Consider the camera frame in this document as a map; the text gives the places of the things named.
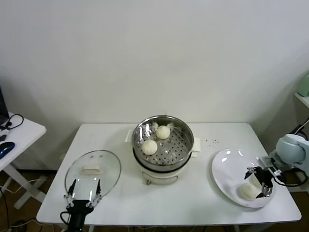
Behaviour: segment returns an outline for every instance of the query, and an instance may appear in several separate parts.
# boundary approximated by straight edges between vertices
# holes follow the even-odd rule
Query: white wall
[[[18,166],[57,168],[82,123],[156,114],[246,121],[272,149],[296,123],[308,9],[307,0],[0,1],[8,108],[47,127]]]

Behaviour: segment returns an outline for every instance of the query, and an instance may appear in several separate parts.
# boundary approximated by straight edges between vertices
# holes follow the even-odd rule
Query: power cord
[[[299,131],[303,130],[305,128],[305,125],[309,122],[309,117],[303,124],[299,124],[297,127],[295,127],[290,134],[298,134]]]
[[[35,223],[37,223],[37,224],[39,224],[39,225],[41,225],[40,232],[42,231],[42,227],[43,227],[43,226],[52,226],[52,227],[53,227],[53,232],[55,232],[54,225],[52,225],[52,224],[42,224],[42,223],[39,223],[39,222],[36,220],[36,218],[31,218],[31,219],[29,219],[29,220],[27,220],[27,221],[19,220],[19,221],[16,221],[15,223],[13,223],[12,226],[10,226],[9,208],[8,208],[8,204],[7,204],[5,195],[4,195],[4,193],[3,193],[3,191],[2,191],[1,188],[2,188],[2,187],[0,186],[0,192],[1,192],[2,196],[3,196],[4,202],[5,202],[5,207],[6,207],[7,229],[4,229],[4,230],[2,230],[2,231],[0,231],[0,232],[8,232],[9,229],[13,229],[11,232],[16,232],[16,231],[18,231],[18,232],[26,232],[26,231],[27,231],[27,224],[30,223],[30,222],[32,222],[32,221],[35,222]]]
[[[38,180],[41,180],[41,181],[43,181],[42,179],[35,179],[35,180],[30,180],[30,181],[28,181],[28,182],[26,182],[25,184],[23,184],[23,185],[21,185],[16,191],[11,191],[11,190],[9,190],[8,188],[5,188],[5,187],[3,187],[3,186],[0,186],[0,188],[2,188],[2,189],[4,189],[5,191],[8,191],[8,192],[10,192],[10,193],[17,193],[23,186],[25,186],[27,183],[30,183],[30,182],[33,182],[33,181],[38,181]]]

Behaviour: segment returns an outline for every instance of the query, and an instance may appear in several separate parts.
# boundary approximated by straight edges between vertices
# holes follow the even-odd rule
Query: table leg
[[[4,191],[8,188],[8,186],[9,186],[9,184],[11,183],[11,181],[12,181],[12,178],[8,178],[6,181],[5,181],[5,183],[4,183],[4,185],[2,186],[2,188],[1,188],[1,191],[4,193]]]
[[[93,232],[93,229],[94,229],[94,228],[95,228],[94,226],[89,226],[88,232]]]
[[[238,225],[234,225],[234,230],[235,230],[235,232],[240,232],[239,226]]]
[[[274,224],[268,223],[268,224],[256,224],[248,227],[243,232],[262,232],[266,230],[267,228],[271,227]]]
[[[56,225],[58,225],[59,227],[62,228],[61,232],[65,232],[67,230],[67,228],[68,228],[68,226],[65,225],[65,224],[56,224]]]
[[[18,202],[15,203],[14,207],[17,209],[20,209],[23,204],[30,198],[30,197],[34,197],[36,200],[38,200],[39,202],[43,202],[44,198],[45,198],[45,193],[39,191],[37,188],[40,185],[42,185],[43,181],[37,181],[34,185],[31,185],[30,183],[28,183],[28,181],[12,166],[12,165],[7,165],[4,169],[3,169],[13,180],[15,180],[17,183],[20,184],[20,186],[22,186],[25,190],[27,190],[27,193],[24,194],[24,196],[22,196],[22,200],[18,200]]]

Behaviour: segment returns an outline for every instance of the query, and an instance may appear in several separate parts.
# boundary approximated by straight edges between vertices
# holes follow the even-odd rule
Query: shelf
[[[304,103],[305,106],[307,106],[309,108],[309,97],[302,97],[301,95],[299,95],[298,93],[294,94],[298,99],[300,99],[300,101],[302,103]]]

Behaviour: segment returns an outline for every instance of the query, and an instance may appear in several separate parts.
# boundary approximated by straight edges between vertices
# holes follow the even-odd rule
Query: glass lid
[[[103,197],[118,182],[121,173],[119,158],[110,151],[96,150],[79,157],[68,169],[65,188],[73,185],[72,198],[92,200],[100,189]]]

